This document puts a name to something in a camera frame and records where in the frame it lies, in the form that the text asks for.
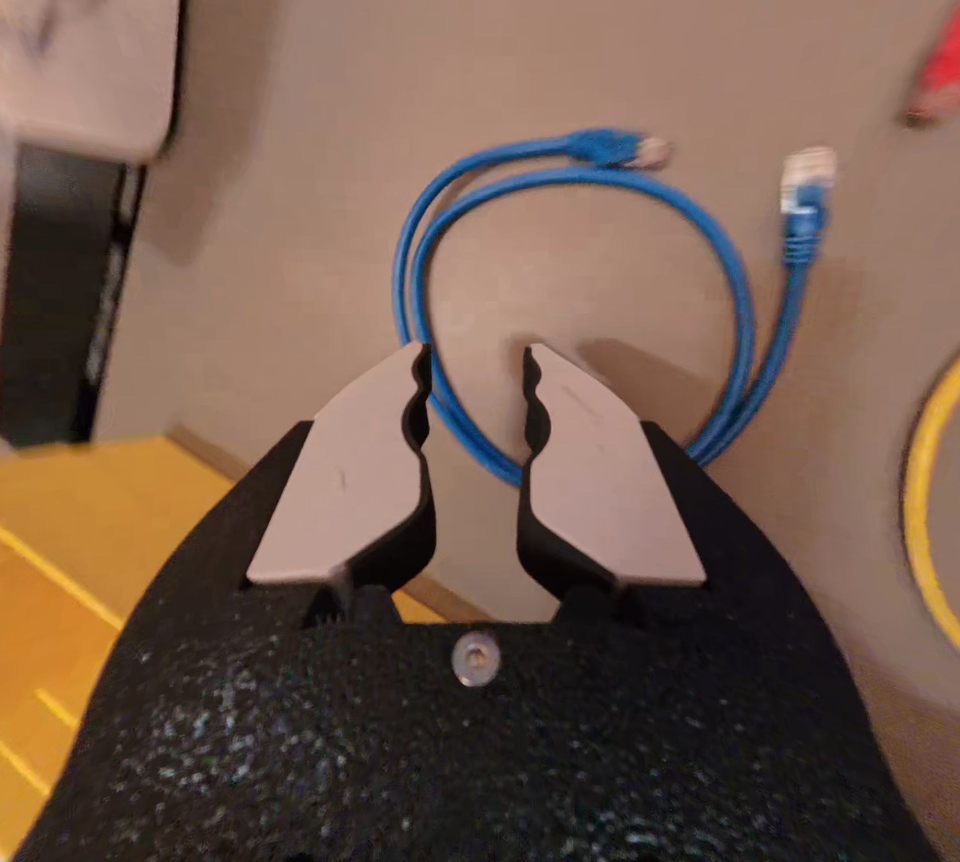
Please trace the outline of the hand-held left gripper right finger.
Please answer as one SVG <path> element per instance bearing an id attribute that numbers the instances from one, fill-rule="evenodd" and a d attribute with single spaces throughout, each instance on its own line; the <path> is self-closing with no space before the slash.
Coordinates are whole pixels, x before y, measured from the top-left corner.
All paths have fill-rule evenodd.
<path id="1" fill-rule="evenodd" d="M 703 562 L 639 417 L 546 344 L 523 355 L 517 556 L 553 596 L 702 587 Z"/>

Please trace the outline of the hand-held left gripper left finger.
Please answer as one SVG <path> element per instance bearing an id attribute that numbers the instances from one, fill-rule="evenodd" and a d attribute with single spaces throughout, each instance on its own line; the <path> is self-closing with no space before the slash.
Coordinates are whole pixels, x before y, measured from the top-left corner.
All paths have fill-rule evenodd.
<path id="1" fill-rule="evenodd" d="M 428 566 L 431 371 L 429 345 L 409 343 L 314 416 L 246 580 L 395 592 Z"/>

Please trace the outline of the yellow plastic bin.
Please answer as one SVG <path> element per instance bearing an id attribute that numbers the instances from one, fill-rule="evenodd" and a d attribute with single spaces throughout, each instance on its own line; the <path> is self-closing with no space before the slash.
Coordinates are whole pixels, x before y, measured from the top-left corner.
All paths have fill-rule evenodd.
<path id="1" fill-rule="evenodd" d="M 138 600 L 248 468 L 188 435 L 2 444 L 2 860 L 59 780 Z"/>

